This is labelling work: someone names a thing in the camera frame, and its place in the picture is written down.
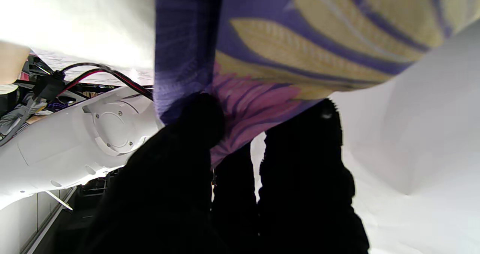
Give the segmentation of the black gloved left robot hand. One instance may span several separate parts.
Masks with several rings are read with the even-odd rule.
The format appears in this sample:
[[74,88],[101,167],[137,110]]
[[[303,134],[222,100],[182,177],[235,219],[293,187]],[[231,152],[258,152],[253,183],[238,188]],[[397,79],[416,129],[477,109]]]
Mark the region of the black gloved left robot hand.
[[130,156],[106,192],[80,254],[366,254],[342,162],[335,104],[324,99],[266,131],[254,194],[248,143],[210,169],[225,117],[212,95]]

